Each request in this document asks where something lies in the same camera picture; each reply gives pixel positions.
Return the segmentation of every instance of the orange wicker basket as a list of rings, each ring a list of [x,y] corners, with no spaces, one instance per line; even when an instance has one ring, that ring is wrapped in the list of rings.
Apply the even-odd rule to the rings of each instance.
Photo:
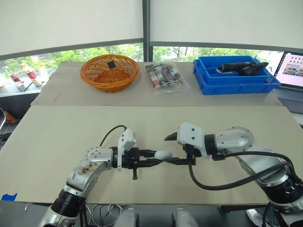
[[[105,92],[117,92],[128,87],[139,74],[139,65],[122,55],[105,54],[87,61],[80,76],[87,84]]]

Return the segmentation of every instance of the laptop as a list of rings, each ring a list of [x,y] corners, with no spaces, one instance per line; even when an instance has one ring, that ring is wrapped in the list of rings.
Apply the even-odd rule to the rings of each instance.
[[[273,90],[290,112],[303,114],[303,54],[284,52],[274,76],[282,86]]]

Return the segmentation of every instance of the blue tray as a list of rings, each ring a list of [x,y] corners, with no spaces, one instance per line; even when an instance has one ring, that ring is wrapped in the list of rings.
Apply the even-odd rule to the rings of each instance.
[[[264,83],[271,74],[262,69],[256,76],[239,76],[234,73],[218,73],[216,69],[207,70],[208,68],[218,68],[223,63],[235,62],[260,62],[251,56],[208,56],[199,57],[198,64],[203,69],[201,73],[205,74],[205,80],[209,85],[215,84],[238,84],[238,83]]]
[[[271,75],[263,84],[239,83],[209,85],[205,81],[204,74],[200,72],[198,60],[194,60],[194,66],[195,77],[204,95],[268,93],[275,87],[281,86],[281,83]]]

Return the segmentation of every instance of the clear plastic bag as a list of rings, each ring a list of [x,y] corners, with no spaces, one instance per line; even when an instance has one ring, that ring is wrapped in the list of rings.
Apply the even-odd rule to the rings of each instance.
[[[146,64],[145,68],[156,95],[191,89],[173,61],[153,62]]]

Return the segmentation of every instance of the black handle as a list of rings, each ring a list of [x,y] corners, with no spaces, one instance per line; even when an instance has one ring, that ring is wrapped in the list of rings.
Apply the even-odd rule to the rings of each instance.
[[[239,71],[251,63],[252,62],[224,63],[218,67],[218,70],[220,72]]]
[[[133,168],[133,180],[137,180],[138,175],[137,175],[137,168]]]
[[[239,71],[240,76],[256,76],[260,73],[260,71],[268,65],[268,62],[262,62],[260,64],[250,64],[249,66],[244,67]]]

